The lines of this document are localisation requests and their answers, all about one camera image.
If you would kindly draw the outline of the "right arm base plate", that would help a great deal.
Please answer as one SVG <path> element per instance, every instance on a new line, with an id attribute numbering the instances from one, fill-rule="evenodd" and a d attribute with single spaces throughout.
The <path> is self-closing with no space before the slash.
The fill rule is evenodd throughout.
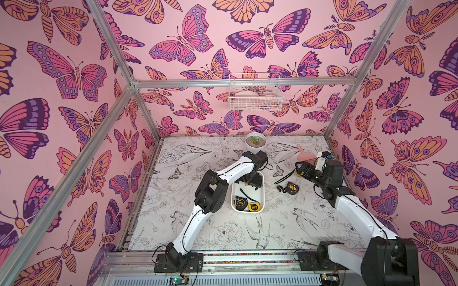
<path id="1" fill-rule="evenodd" d="M 340 245 L 337 241 L 321 241 L 316 250 L 298 249 L 293 253 L 293 258 L 299 263 L 302 271 L 339 271 L 347 270 L 346 267 L 334 263 L 329 259 L 328 246 Z"/>

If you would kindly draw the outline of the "white plant pot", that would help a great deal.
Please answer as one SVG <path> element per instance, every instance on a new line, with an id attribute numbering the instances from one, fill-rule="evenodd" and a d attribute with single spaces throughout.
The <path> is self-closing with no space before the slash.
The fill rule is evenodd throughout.
<path id="1" fill-rule="evenodd" d="M 245 144 L 249 151 L 257 153 L 267 145 L 267 139 L 261 133 L 251 132 L 245 136 Z"/>

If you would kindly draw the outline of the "aluminium cage frame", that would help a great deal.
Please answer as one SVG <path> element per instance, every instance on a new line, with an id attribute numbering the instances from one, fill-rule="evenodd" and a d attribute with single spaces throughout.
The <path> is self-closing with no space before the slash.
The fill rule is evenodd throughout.
<path id="1" fill-rule="evenodd" d="M 160 82 L 153 81 L 136 81 L 128 68 L 124 57 L 122 56 L 118 43 L 115 40 L 114 34 L 106 20 L 104 11 L 102 10 L 98 1 L 87 2 L 91 14 L 99 25 L 99 28 L 109 44 L 113 58 L 119 65 L 119 69 L 123 74 L 123 77 L 127 83 L 127 87 L 124 89 L 120 99 L 115 101 L 111 108 L 107 118 L 102 122 L 101 126 L 97 129 L 93 139 L 91 139 L 88 145 L 81 151 L 79 157 L 75 160 L 70 170 L 66 175 L 63 176 L 61 181 L 56 185 L 54 193 L 50 197 L 49 203 L 44 206 L 43 211 L 39 213 L 38 217 L 33 221 L 31 230 L 29 230 L 19 240 L 17 246 L 12 251 L 10 257 L 4 262 L 1 268 L 1 285 L 11 286 L 18 277 L 20 271 L 24 268 L 26 262 L 32 256 L 32 252 L 36 249 L 39 242 L 45 235 L 50 223 L 54 219 L 57 212 L 63 207 L 65 199 L 69 196 L 71 188 L 76 184 L 83 170 L 88 165 L 89 161 L 95 156 L 100 145 L 103 143 L 106 135 L 110 129 L 114 126 L 116 119 L 122 107 L 125 106 L 126 102 L 130 98 L 135 98 L 138 102 L 143 116 L 149 125 L 151 130 L 155 129 L 155 125 L 151 119 L 151 115 L 139 93 L 140 88 L 152 88 L 158 87 L 230 87 L 232 84 L 240 84 L 242 86 L 255 86 L 255 85 L 266 85 L 268 80 L 264 78 L 258 79 L 215 79 L 215 80 L 165 80 Z M 363 76 L 365 76 L 369 70 L 369 66 L 378 52 L 381 50 L 382 45 L 388 39 L 390 33 L 398 23 L 402 13 L 409 5 L 409 1 L 393 1 L 393 6 L 389 11 L 386 19 L 383 21 L 375 43 L 372 45 L 366 58 L 363 60 L 362 65 L 359 67 L 357 74 L 354 77 L 316 77 L 315 79 L 288 79 L 281 78 L 279 85 L 312 85 L 314 83 L 324 83 L 326 85 L 330 83 L 336 83 L 344 85 L 350 85 L 352 88 L 359 87 Z"/>

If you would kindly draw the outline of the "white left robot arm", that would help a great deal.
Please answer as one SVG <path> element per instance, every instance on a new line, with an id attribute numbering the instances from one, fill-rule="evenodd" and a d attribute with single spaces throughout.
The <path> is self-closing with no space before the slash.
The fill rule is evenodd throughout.
<path id="1" fill-rule="evenodd" d="M 252 181 L 267 161 L 268 157 L 263 151 L 256 154 L 246 151 L 230 166 L 207 171 L 195 192 L 192 214 L 177 238 L 166 247 L 168 258 L 180 260 L 187 255 L 206 221 L 222 207 L 229 186 L 239 179 Z"/>

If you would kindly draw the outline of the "black yellow tape measure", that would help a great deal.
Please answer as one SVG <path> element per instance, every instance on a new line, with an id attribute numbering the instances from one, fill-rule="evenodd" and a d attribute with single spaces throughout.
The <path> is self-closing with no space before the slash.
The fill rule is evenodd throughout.
<path id="1" fill-rule="evenodd" d="M 258 201 L 250 198 L 247 193 L 241 188 L 240 192 L 243 194 L 243 197 L 248 199 L 248 208 L 246 209 L 248 212 L 259 212 L 261 210 L 261 205 Z"/>
<path id="2" fill-rule="evenodd" d="M 246 197 L 236 196 L 234 206 L 238 211 L 245 211 L 248 208 L 248 199 Z"/>

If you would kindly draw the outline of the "yellow tape measure with clip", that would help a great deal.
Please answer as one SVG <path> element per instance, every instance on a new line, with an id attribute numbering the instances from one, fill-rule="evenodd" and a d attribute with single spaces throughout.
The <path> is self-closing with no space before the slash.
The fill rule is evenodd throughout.
<path id="1" fill-rule="evenodd" d="M 274 182 L 275 185 L 277 184 L 280 184 L 282 183 L 283 181 L 286 181 L 288 178 L 290 178 L 292 175 L 296 175 L 296 176 L 299 176 L 299 177 L 302 177 L 302 174 L 303 172 L 297 172 L 297 170 L 293 170 L 291 171 L 290 173 L 288 173 L 287 175 L 285 175 L 284 177 L 278 179 L 276 182 Z"/>

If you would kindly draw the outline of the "yellow tape measure blue label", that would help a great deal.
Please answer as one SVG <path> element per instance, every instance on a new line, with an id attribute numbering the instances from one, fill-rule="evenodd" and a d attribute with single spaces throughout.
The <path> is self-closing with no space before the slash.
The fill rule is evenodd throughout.
<path id="1" fill-rule="evenodd" d="M 299 193 L 299 186 L 292 182 L 288 182 L 285 187 L 278 185 L 276 188 L 279 192 L 286 193 L 289 195 L 296 195 Z"/>

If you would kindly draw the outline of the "pink hand brush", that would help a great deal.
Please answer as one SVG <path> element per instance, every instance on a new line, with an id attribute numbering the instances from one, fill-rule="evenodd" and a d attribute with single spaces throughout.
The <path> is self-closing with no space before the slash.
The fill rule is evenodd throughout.
<path id="1" fill-rule="evenodd" d="M 307 162 L 309 164 L 312 164 L 313 166 L 316 165 L 317 156 L 315 154 L 305 152 L 300 144 L 297 145 L 297 148 L 299 150 L 299 154 L 297 157 L 298 162 Z"/>

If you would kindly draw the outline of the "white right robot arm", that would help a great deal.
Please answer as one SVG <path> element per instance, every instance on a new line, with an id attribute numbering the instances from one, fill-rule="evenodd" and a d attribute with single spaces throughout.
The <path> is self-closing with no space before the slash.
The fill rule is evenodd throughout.
<path id="1" fill-rule="evenodd" d="M 317 263 L 333 262 L 359 274 L 368 286 L 418 286 L 420 284 L 417 247 L 382 225 L 343 185 L 344 167 L 338 160 L 319 157 L 313 165 L 296 162 L 295 173 L 312 182 L 322 197 L 344 215 L 364 241 L 361 253 L 334 241 L 321 241 Z"/>

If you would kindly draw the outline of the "white storage box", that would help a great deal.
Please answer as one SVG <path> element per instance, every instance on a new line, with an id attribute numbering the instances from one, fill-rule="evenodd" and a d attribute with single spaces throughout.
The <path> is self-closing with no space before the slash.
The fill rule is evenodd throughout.
<path id="1" fill-rule="evenodd" d="M 265 207 L 265 179 L 257 172 L 254 181 L 246 183 L 243 179 L 232 184 L 231 207 L 235 212 L 255 214 Z"/>

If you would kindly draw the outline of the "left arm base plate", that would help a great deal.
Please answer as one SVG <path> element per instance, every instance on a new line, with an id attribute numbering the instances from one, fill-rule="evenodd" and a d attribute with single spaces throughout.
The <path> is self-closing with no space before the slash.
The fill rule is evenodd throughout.
<path id="1" fill-rule="evenodd" d="M 154 273 L 187 272 L 199 273 L 203 271 L 203 253 L 190 252 L 185 256 L 171 258 L 167 254 L 159 254 L 156 258 Z"/>

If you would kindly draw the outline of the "aluminium front rail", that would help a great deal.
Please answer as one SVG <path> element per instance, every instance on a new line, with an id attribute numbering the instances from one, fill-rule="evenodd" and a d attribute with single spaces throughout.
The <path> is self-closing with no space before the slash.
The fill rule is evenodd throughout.
<path id="1" fill-rule="evenodd" d="M 107 255 L 98 286 L 367 286 L 359 274 L 302 271 L 296 250 L 198 251 L 199 273 L 154 273 L 163 251 L 115 252 Z"/>

